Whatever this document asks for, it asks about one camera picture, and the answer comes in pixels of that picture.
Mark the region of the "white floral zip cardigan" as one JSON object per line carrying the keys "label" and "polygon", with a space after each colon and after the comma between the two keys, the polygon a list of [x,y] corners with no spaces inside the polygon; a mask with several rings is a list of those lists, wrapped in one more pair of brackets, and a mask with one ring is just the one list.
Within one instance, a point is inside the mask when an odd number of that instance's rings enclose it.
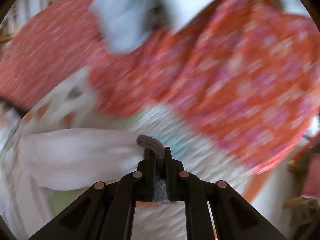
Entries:
{"label": "white floral zip cardigan", "polygon": [[1,103],[1,216],[17,239],[28,239],[51,220],[45,189],[117,181],[136,168],[146,148],[159,164],[164,159],[164,146],[146,135],[92,128],[27,135],[19,120]]}

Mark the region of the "grey white cloth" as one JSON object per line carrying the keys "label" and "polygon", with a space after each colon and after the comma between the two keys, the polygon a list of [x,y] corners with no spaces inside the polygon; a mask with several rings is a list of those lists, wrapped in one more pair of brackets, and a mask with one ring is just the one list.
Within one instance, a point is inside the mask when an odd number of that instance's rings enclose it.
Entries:
{"label": "grey white cloth", "polygon": [[158,28],[176,32],[214,0],[94,0],[91,10],[101,21],[107,49],[129,54]]}

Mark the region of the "quilted heart bedspread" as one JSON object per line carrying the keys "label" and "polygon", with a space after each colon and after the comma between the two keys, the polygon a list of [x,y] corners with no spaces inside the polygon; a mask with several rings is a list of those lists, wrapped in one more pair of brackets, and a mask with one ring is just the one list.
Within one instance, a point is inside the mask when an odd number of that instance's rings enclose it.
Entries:
{"label": "quilted heart bedspread", "polygon": [[[61,82],[28,113],[19,118],[18,126],[23,134],[46,133],[61,129],[92,128],[118,132],[145,134],[169,146],[175,159],[180,160],[186,170],[206,181],[223,179],[248,201],[252,201],[269,188],[267,207],[257,208],[282,233],[289,234],[289,216],[283,215],[282,203],[292,190],[292,179],[286,172],[286,164],[277,168],[275,175],[263,173],[255,176],[217,144],[191,130],[180,117],[164,104],[148,107],[137,115],[118,119],[102,116],[94,110],[95,92],[87,83],[88,71],[82,68]],[[72,191],[44,190],[52,218],[82,194],[88,187]]]}

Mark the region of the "orange floral blanket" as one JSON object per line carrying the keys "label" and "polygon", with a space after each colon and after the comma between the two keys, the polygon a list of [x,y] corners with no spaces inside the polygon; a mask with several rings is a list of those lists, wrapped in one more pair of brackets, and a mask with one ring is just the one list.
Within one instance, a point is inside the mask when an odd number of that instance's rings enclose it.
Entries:
{"label": "orange floral blanket", "polygon": [[162,27],[114,55],[94,0],[36,14],[1,59],[1,97],[31,109],[83,67],[104,115],[165,103],[257,172],[277,165],[319,109],[319,30],[272,0],[217,0],[177,33]]}

